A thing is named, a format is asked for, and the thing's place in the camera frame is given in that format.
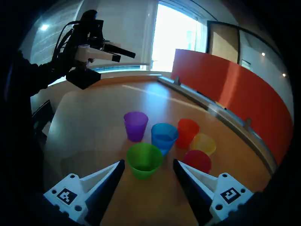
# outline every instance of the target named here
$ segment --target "ceiling light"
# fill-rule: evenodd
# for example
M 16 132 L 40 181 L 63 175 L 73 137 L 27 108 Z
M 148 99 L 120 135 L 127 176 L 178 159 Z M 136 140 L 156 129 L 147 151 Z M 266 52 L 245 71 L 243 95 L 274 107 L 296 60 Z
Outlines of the ceiling light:
M 49 27 L 49 25 L 43 24 L 43 25 L 41 26 L 41 30 L 42 30 L 42 31 L 45 31 L 45 30 L 47 30 L 48 27 Z

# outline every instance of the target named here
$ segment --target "yellow cup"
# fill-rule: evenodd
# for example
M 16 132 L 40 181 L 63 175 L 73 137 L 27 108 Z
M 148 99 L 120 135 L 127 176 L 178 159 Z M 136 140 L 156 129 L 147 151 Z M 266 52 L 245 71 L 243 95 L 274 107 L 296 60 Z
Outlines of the yellow cup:
M 215 152 L 216 145 L 211 137 L 207 136 L 206 134 L 199 133 L 194 137 L 191 149 L 200 150 L 210 156 Z

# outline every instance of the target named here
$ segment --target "green cup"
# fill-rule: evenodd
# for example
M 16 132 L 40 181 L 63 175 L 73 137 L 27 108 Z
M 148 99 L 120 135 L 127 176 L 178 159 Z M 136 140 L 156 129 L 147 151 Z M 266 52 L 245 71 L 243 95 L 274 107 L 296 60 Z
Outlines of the green cup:
M 129 148 L 126 159 L 134 176 L 140 180 L 150 177 L 162 164 L 159 148 L 148 143 L 138 143 Z

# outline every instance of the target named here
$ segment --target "black sleeve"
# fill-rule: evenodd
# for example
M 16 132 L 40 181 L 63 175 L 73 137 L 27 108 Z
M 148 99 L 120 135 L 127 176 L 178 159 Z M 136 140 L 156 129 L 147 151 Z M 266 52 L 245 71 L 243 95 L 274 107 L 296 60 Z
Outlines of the black sleeve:
M 11 67 L 11 77 L 8 81 L 9 96 L 15 95 L 33 96 L 41 89 L 45 89 L 49 84 L 65 76 L 71 69 L 67 62 L 65 66 L 58 67 L 58 62 L 49 62 L 38 66 L 31 64 L 23 58 L 21 51 L 18 51 L 14 57 Z

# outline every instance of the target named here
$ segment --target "red cup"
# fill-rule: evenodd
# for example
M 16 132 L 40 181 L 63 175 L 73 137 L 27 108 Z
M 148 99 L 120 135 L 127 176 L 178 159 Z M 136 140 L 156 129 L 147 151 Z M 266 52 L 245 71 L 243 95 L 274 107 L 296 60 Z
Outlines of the red cup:
M 195 135 L 200 131 L 199 125 L 191 119 L 181 119 L 178 122 L 179 138 L 176 145 L 179 148 L 188 148 Z
M 211 159 L 200 150 L 191 150 L 186 153 L 184 163 L 204 173 L 211 170 Z

